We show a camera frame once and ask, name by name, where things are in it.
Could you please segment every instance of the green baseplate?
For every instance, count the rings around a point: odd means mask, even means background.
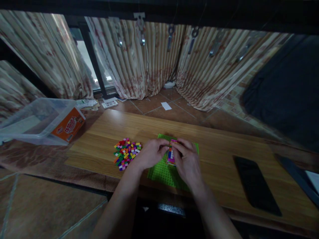
[[[170,141],[171,139],[175,139],[174,137],[170,137],[164,134],[159,134],[157,138],[164,138]],[[199,153],[198,143],[194,143],[197,149],[197,153]],[[177,168],[172,165],[168,165],[165,161],[167,152],[164,157],[152,168],[149,169],[149,173],[147,174],[147,178],[157,181],[171,187],[182,189],[185,191],[189,191],[186,183],[180,178]]]

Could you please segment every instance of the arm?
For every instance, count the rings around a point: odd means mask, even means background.
[[[181,144],[172,143],[175,163],[180,177],[190,188],[204,228],[209,238],[241,238],[233,223],[218,205],[213,192],[204,182],[199,166],[199,157],[195,145],[184,139],[178,139]]]
[[[158,163],[169,149],[165,139],[149,140],[129,164],[91,235],[94,239],[130,238],[136,199],[143,171]]]

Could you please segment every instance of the tiled floor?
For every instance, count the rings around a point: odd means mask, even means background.
[[[165,111],[161,102],[167,102],[172,110]],[[112,109],[274,139],[221,109],[208,113],[194,109],[175,89],[119,102]],[[0,186],[0,239],[88,238],[107,204],[105,196],[5,169],[0,169]]]
[[[161,102],[167,102],[172,110],[164,110]],[[215,108],[210,112],[196,110],[175,89],[162,89],[158,95],[146,97],[143,100],[119,102],[111,109],[277,140],[270,134],[221,109]]]
[[[0,238],[89,238],[105,196],[0,169]]]

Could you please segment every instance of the metal clip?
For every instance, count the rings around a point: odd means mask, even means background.
[[[240,62],[245,55],[247,54],[249,48],[253,46],[260,38],[264,37],[266,35],[266,32],[258,32],[258,31],[252,31],[249,36],[249,40],[247,41],[246,46],[239,52],[236,62]]]
[[[193,45],[195,42],[195,38],[198,36],[199,34],[199,27],[194,27],[193,31],[192,31],[192,41],[190,42],[190,46],[189,46],[189,50],[188,50],[188,55],[192,52],[193,49]]]
[[[137,26],[139,27],[139,38],[140,38],[140,44],[142,46],[145,45],[145,32],[144,32],[144,20],[145,13],[134,13],[134,18],[137,19]]]
[[[172,38],[173,38],[173,33],[175,32],[175,26],[174,24],[170,24],[168,25],[168,33],[169,33],[169,36],[168,36],[168,44],[167,44],[167,51],[169,52],[170,51],[170,47],[171,47],[171,44],[172,44]]]
[[[219,50],[219,47],[222,44],[222,39],[223,39],[223,37],[225,35],[225,30],[224,29],[218,28],[217,31],[218,31],[218,33],[217,33],[217,36],[215,37],[212,49],[209,52],[209,57],[213,57],[213,56],[215,56],[217,54],[217,52]]]
[[[115,31],[116,31],[116,37],[117,37],[117,43],[116,45],[118,47],[122,47],[123,42],[122,42],[122,38],[120,35],[120,19],[116,18],[116,17],[109,17],[109,20],[112,21],[114,23],[114,27],[115,27]]]

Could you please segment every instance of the finger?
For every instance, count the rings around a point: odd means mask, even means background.
[[[179,143],[172,142],[172,147],[178,149],[178,151],[181,152],[182,155],[186,155],[188,152],[188,149]]]
[[[156,139],[156,142],[158,143],[158,145],[169,145],[169,141],[166,139]]]
[[[194,143],[192,143],[192,148],[193,148],[193,152],[197,153],[197,148],[196,148],[196,145]]]
[[[179,168],[182,164],[182,158],[180,157],[180,152],[177,148],[172,149],[172,151],[174,154],[174,160],[175,160],[176,167]]]
[[[181,142],[187,149],[193,149],[192,143],[187,141],[186,139],[178,138],[177,141]]]
[[[168,151],[169,147],[164,146],[159,150],[159,154],[163,157],[166,151]]]

